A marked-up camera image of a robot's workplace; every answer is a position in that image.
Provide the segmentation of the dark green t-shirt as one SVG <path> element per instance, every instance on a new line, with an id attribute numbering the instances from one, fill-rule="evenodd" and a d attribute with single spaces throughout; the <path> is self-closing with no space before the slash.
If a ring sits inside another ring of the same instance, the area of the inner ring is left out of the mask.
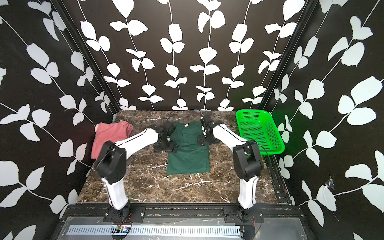
<path id="1" fill-rule="evenodd" d="M 202 124 L 192 121 L 188 124 L 175 122 L 175 131 L 170 140 L 177 144 L 177 151 L 170 152 L 167 174 L 197 174 L 210 172 L 209 146 L 201 146 L 198 137 L 203 134 Z"/>

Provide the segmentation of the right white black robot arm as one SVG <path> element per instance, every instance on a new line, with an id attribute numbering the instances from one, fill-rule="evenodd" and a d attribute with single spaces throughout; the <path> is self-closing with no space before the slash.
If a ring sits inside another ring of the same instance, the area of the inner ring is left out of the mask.
<path id="1" fill-rule="evenodd" d="M 234 171 L 240 179 L 237 215 L 242 222 L 252 220 L 258 212 L 257 183 L 264 169 L 258 143 L 240 137 L 223 122 L 213 121 L 209 115 L 201 117 L 201 123 L 203 134 L 198 136 L 199 145 L 222 142 L 233 152 Z"/>

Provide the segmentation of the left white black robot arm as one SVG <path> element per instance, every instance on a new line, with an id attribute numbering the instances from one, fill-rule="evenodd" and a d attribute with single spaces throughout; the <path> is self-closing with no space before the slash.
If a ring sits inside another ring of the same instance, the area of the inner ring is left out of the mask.
<path id="1" fill-rule="evenodd" d="M 176 152 L 177 144 L 170 140 L 175 130 L 172 122 L 152 125 L 139 134 L 116 143 L 106 141 L 94 163 L 94 169 L 101 177 L 109 197 L 109 207 L 104 221 L 107 223 L 127 223 L 131 210 L 125 192 L 124 177 L 127 160 L 134 153 L 153 145 L 155 152 Z"/>

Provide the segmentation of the pink folded t-shirt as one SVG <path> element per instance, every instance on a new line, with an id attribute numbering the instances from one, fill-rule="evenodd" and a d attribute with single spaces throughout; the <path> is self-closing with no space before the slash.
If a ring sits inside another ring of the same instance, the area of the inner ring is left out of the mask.
<path id="1" fill-rule="evenodd" d="M 127 139 L 133 131 L 133 125 L 121 121 L 118 123 L 100 123 L 96 128 L 96 135 L 92 146 L 91 159 L 97 159 L 105 142 L 113 143 Z"/>

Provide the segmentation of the green plastic basket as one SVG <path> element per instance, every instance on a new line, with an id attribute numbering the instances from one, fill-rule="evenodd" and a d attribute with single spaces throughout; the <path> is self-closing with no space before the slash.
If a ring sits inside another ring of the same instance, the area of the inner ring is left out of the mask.
<path id="1" fill-rule="evenodd" d="M 236 120 L 240 136 L 259 145 L 262 156 L 279 155 L 285 144 L 270 113 L 264 110 L 239 110 Z"/>

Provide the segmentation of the small electronics board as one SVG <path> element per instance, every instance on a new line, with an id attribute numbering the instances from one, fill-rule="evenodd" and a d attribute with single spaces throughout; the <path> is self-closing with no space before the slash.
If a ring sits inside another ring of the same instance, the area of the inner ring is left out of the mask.
<path id="1" fill-rule="evenodd" d="M 128 225 L 117 225 L 112 228 L 112 235 L 114 236 L 125 236 L 130 233 L 131 226 Z"/>

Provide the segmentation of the black corner frame post right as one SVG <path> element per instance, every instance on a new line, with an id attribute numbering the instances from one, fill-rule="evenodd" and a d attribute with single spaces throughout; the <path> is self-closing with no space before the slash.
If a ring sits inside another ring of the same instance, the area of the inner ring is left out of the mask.
<path id="1" fill-rule="evenodd" d="M 310 1 L 307 1 L 305 3 L 304 10 L 299 17 L 297 27 L 295 28 L 293 34 L 291 35 L 291 37 L 288 41 L 288 44 L 287 44 L 287 46 L 283 52 L 283 55 L 281 57 L 280 63 L 278 65 L 277 69 L 275 70 L 275 73 L 271 77 L 271 80 L 267 86 L 266 92 L 262 98 L 261 103 L 259 104 L 258 109 L 264 110 L 266 108 L 267 103 L 268 103 L 268 101 L 269 101 L 269 99 L 273 93 L 273 89 L 276 87 L 277 82 L 278 82 L 280 76 L 282 75 L 283 70 L 285 69 L 285 67 L 286 67 L 286 65 L 287 65 L 287 63 L 288 63 L 288 61 L 289 61 L 289 59 L 290 59 L 290 57 L 294 51 L 294 48 L 297 45 L 301 34 L 305 30 L 306 25 L 307 25 L 308 21 L 310 20 L 311 15 L 312 15 L 318 2 L 319 2 L 318 0 L 310 0 Z"/>

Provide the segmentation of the black corner frame post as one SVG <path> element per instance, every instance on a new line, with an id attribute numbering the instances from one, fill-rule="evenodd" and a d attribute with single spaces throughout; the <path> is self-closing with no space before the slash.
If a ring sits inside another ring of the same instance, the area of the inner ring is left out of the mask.
<path id="1" fill-rule="evenodd" d="M 98 83 L 100 84 L 102 90 L 107 94 L 107 96 L 110 98 L 111 104 L 112 104 L 112 112 L 114 114 L 117 114 L 120 111 L 118 102 L 112 93 L 111 88 L 109 87 L 108 83 L 105 81 L 102 72 L 96 63 L 94 57 L 92 56 L 88 45 L 84 41 L 83 37 L 81 36 L 81 33 L 79 32 L 78 28 L 75 26 L 68 10 L 66 9 L 63 1 L 53 0 L 52 1 L 53 6 L 58 11 L 60 17 L 62 18 L 64 24 L 66 25 L 69 34 L 71 35 L 72 39 L 74 40 L 74 43 L 82 53 L 85 61 L 91 67 L 91 70 L 93 71 Z"/>
<path id="2" fill-rule="evenodd" d="M 288 41 L 288 44 L 287 44 L 287 46 L 283 52 L 283 55 L 281 57 L 280 63 L 278 65 L 277 69 L 275 70 L 275 73 L 271 77 L 271 80 L 267 86 L 266 92 L 262 98 L 261 103 L 259 104 L 258 109 L 264 110 L 266 108 L 267 103 L 268 103 L 268 101 L 269 101 L 269 99 L 273 93 L 273 89 L 276 87 L 277 82 L 278 82 L 280 76 L 282 75 L 283 70 L 285 69 L 285 67 L 286 67 L 286 65 L 287 65 L 287 63 L 288 63 L 288 61 L 289 61 L 289 59 L 290 59 L 290 57 L 294 51 L 294 48 L 297 45 L 301 34 L 305 30 L 306 25 L 307 25 L 308 21 L 310 20 L 311 15 L 312 15 L 318 2 L 319 2 L 318 0 L 310 0 L 310 1 L 307 1 L 305 3 L 304 10 L 299 17 L 297 27 L 295 28 L 293 34 L 291 35 L 291 37 Z"/>

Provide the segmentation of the black front aluminium rail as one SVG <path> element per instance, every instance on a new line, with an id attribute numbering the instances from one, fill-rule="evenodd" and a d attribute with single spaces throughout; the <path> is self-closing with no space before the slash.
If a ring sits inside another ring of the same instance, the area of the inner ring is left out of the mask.
<path id="1" fill-rule="evenodd" d="M 69 205 L 63 215 L 65 221 L 74 218 L 101 218 L 111 223 L 142 223 L 148 218 L 222 218 L 226 223 L 252 224 L 266 219 L 299 219 L 306 221 L 299 207 L 276 204 L 257 204 L 251 210 L 241 210 L 234 203 L 130 203 L 122 210 L 114 210 L 108 203 L 80 203 Z"/>

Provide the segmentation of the black corner frame post left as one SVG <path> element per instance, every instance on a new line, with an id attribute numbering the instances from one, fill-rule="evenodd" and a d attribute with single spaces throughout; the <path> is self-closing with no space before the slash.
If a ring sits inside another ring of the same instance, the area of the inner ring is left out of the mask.
<path id="1" fill-rule="evenodd" d="M 114 114 L 117 114 L 120 111 L 118 102 L 112 93 L 111 88 L 109 87 L 108 83 L 105 81 L 102 72 L 96 63 L 94 57 L 92 56 L 88 45 L 84 41 L 83 37 L 81 36 L 81 33 L 79 32 L 78 28 L 75 26 L 68 10 L 66 9 L 63 1 L 53 0 L 52 1 L 53 6 L 58 11 L 60 17 L 62 18 L 64 24 L 66 25 L 69 34 L 71 35 L 72 39 L 74 40 L 74 43 L 82 53 L 85 61 L 91 67 L 91 70 L 93 71 L 98 83 L 100 84 L 102 90 L 107 94 L 107 96 L 110 98 L 111 104 L 112 104 L 112 112 Z"/>

